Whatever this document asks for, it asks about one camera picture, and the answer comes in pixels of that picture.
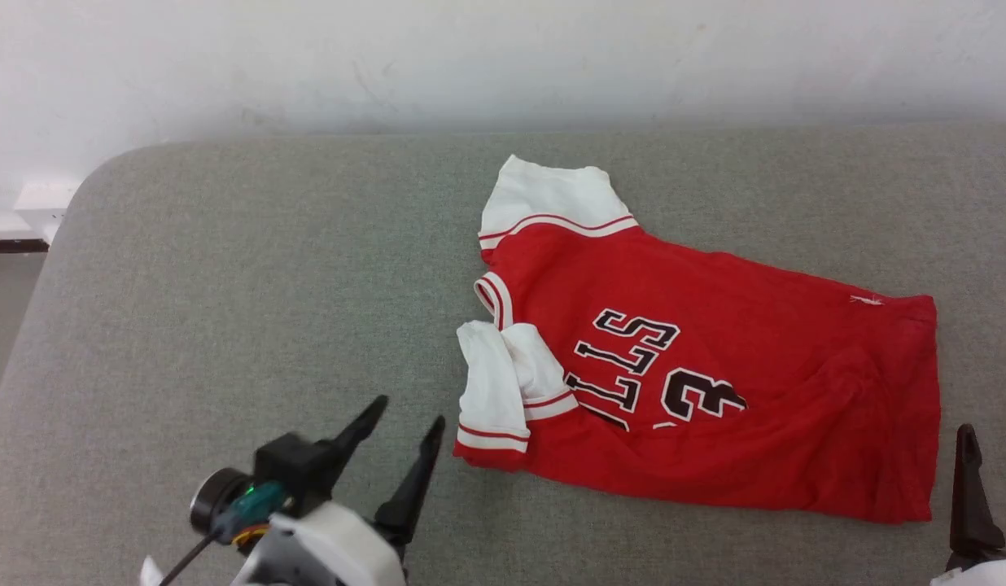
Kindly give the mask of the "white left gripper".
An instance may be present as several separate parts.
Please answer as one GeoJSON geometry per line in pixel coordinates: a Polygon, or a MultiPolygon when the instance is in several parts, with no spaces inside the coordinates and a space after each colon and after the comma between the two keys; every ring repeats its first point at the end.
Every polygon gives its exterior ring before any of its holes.
{"type": "MultiPolygon", "coordinates": [[[[320,440],[320,489],[335,489],[388,403],[387,396],[377,396],[334,438],[320,440]]],[[[438,416],[420,442],[417,460],[376,509],[377,531],[336,503],[324,503],[299,519],[273,514],[232,585],[406,585],[403,563],[391,544],[413,541],[444,431],[446,419],[438,416]]]]}

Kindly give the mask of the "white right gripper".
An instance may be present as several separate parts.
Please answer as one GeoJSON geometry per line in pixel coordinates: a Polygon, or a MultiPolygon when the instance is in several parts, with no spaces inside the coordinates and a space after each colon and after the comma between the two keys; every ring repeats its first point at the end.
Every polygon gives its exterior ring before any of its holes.
{"type": "Polygon", "coordinates": [[[932,586],[1006,585],[1005,536],[991,516],[982,482],[982,449],[972,424],[956,433],[948,567],[932,586]]]}

